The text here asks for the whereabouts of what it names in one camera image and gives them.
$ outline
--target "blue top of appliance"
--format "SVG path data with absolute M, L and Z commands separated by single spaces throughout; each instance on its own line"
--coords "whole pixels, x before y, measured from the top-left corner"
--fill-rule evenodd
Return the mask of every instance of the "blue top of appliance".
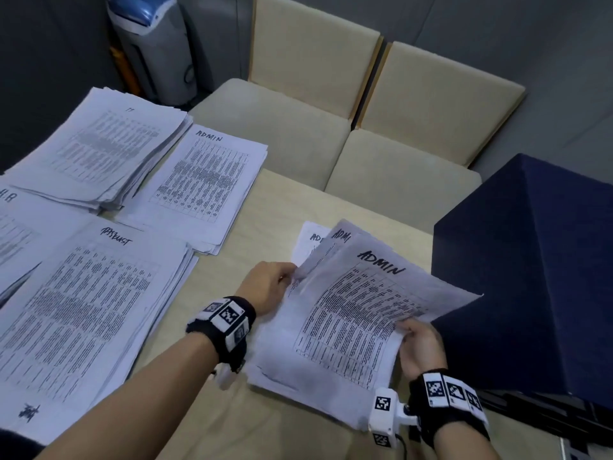
M 109 9 L 122 18 L 149 27 L 155 19 L 155 13 L 169 0 L 107 0 Z

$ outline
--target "person's left hand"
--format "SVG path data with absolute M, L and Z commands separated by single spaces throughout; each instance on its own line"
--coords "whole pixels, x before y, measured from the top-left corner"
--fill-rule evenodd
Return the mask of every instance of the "person's left hand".
M 249 271 L 234 295 L 249 301 L 261 317 L 281 303 L 296 268 L 294 263 L 261 261 Z

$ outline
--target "stack of paper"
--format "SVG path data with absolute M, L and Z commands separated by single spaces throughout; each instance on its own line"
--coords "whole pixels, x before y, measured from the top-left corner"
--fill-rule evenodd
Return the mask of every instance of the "stack of paper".
M 191 123 L 178 109 L 93 88 L 51 137 L 7 171 L 7 181 L 92 211 L 119 209 Z
M 308 243 L 303 238 L 299 244 L 303 255 Z M 345 220 L 295 278 L 299 284 L 254 336 L 245 367 L 249 383 L 361 430 L 367 429 L 374 390 L 389 386 L 403 338 L 395 323 L 431 321 L 478 297 Z
M 192 126 L 164 165 L 115 218 L 157 229 L 217 255 L 268 152 L 267 146 Z
M 102 218 L 58 246 L 0 309 L 0 427 L 50 443 L 119 387 L 194 262 Z
M 94 217 L 0 178 L 0 307 L 59 244 Z

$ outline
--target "table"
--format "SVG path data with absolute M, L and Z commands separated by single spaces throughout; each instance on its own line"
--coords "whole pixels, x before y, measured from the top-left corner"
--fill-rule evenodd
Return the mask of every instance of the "table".
M 210 300 L 232 294 L 258 261 L 288 261 L 304 221 L 332 227 L 346 218 L 400 255 L 430 270 L 432 236 L 398 221 L 262 170 L 218 256 L 202 256 L 156 332 L 136 370 L 184 334 L 185 324 Z M 406 399 L 406 383 L 398 389 Z M 556 436 L 489 412 L 492 438 L 505 459 L 558 460 Z M 240 375 L 228 391 L 207 383 L 160 459 L 393 459 L 401 450 L 376 448 L 315 410 L 247 387 Z M 434 458 L 433 452 L 426 452 Z

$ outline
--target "forearm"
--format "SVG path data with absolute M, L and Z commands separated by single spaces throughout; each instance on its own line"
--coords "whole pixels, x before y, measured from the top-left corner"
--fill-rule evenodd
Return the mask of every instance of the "forearm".
M 500 460 L 492 444 L 461 421 L 444 425 L 436 432 L 434 451 L 439 460 Z
M 154 459 L 217 363 L 208 337 L 186 335 L 98 403 L 38 459 Z

